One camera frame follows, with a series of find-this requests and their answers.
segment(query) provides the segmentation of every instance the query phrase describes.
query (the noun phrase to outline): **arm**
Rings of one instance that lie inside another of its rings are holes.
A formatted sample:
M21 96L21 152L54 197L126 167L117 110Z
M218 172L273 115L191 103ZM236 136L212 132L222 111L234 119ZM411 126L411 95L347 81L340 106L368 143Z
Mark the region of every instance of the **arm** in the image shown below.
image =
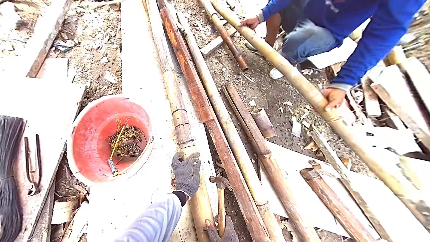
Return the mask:
M339 107L345 93L398 43L408 30L413 15L424 2L424 0L382 0L379 3L357 48L322 93L329 101L327 110Z
M172 159L176 189L160 202L151 204L125 231L117 242L167 242L181 216L182 207L197 192L200 185L200 153L178 152Z
M168 241L179 221L181 210L179 197L168 194L164 201L151 204L116 241Z
M267 21L275 13L281 11L281 9L286 8L292 0L270 0L267 5L261 10L260 14L262 15L262 19L260 14L258 14L258 19L260 22Z

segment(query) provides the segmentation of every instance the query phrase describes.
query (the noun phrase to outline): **broom bristles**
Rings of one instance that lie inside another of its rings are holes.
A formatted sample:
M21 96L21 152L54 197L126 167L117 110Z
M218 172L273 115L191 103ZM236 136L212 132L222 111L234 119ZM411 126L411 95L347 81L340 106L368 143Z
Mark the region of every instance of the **broom bristles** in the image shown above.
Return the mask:
M22 208L13 177L24 120L0 116L0 242L16 239L22 227Z

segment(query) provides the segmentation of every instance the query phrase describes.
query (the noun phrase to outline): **hammer handle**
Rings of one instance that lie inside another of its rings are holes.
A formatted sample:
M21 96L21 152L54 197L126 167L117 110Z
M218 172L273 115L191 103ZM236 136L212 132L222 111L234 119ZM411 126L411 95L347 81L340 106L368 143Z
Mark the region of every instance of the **hammer handle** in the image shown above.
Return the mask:
M224 188L218 188L218 227L219 236L222 238L225 231Z

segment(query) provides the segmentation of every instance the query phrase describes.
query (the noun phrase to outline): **gloved hand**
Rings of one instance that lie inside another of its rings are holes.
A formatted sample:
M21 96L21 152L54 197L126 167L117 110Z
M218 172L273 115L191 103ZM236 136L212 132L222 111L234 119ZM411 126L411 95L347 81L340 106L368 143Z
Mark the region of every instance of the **gloved hand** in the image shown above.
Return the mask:
M206 231L209 235L209 240L211 242L239 242L237 238L236 232L234 231L233 222L231 221L231 217L225 216L225 230L224 236L222 238L218 235L218 229L216 229L212 224L207 224L209 220L206 220L207 227L203 227L203 230Z
M183 156L182 152L178 152L172 159L173 173L175 173L175 187L176 190L186 193L188 199L190 199L197 192L200 185L201 162L197 159L200 153L193 153L185 158L184 161L179 161Z

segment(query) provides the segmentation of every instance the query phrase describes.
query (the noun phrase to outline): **blue long-sleeve shirt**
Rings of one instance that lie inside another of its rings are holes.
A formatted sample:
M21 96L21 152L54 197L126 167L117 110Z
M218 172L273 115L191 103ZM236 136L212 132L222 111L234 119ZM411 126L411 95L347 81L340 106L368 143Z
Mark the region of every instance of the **blue long-sleeve shirt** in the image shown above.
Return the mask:
M262 9L264 20L287 7L292 0L270 0ZM342 40L372 17L357 48L332 83L355 85L405 34L413 15L425 0L309 0L305 17Z

